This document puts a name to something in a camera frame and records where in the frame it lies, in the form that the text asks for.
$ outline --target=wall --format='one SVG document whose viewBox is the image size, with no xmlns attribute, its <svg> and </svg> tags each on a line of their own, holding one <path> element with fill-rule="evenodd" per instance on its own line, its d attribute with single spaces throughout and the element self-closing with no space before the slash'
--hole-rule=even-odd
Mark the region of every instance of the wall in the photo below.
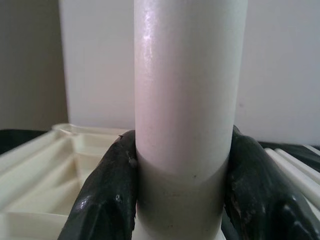
<svg viewBox="0 0 320 240">
<path fill-rule="evenodd" d="M 0 0 L 0 129 L 67 122 L 57 0 Z"/>
<path fill-rule="evenodd" d="M 72 123 L 134 128 L 133 0 L 60 1 Z M 235 123 L 320 144 L 320 1 L 249 0 Z"/>
</svg>

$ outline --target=white pvc pipe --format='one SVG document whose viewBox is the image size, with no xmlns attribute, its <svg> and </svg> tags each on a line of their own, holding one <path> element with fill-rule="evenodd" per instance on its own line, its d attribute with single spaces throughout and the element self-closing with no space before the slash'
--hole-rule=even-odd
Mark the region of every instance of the white pvc pipe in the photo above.
<svg viewBox="0 0 320 240">
<path fill-rule="evenodd" d="M 247 0 L 135 0 L 137 215 L 150 240 L 220 228 Z"/>
<path fill-rule="evenodd" d="M 318 171 L 304 164 L 302 161 L 296 159 L 295 157 L 291 156 L 289 153 L 283 151 L 282 149 L 276 149 L 274 151 L 281 157 L 283 157 L 285 160 L 287 160 L 289 163 L 294 165 L 296 168 L 298 168 L 301 172 L 303 172 L 313 181 L 315 181 L 318 185 L 320 185 L 320 173 Z"/>
</svg>

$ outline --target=pvc rod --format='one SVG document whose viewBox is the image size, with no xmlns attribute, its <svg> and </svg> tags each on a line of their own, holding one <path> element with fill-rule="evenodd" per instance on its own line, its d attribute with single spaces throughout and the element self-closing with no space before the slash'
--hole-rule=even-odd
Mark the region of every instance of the pvc rod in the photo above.
<svg viewBox="0 0 320 240">
<path fill-rule="evenodd" d="M 151 240 L 221 224 L 247 0 L 135 0 L 137 215 Z"/>
</svg>

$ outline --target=white plastic tray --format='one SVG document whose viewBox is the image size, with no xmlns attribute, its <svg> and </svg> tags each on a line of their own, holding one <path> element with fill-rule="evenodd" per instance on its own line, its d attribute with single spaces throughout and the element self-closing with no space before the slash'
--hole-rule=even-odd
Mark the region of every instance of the white plastic tray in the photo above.
<svg viewBox="0 0 320 240">
<path fill-rule="evenodd" d="M 84 181 L 126 131 L 59 124 L 0 156 L 0 240 L 56 240 Z M 132 239 L 148 240 L 136 222 Z"/>
</svg>

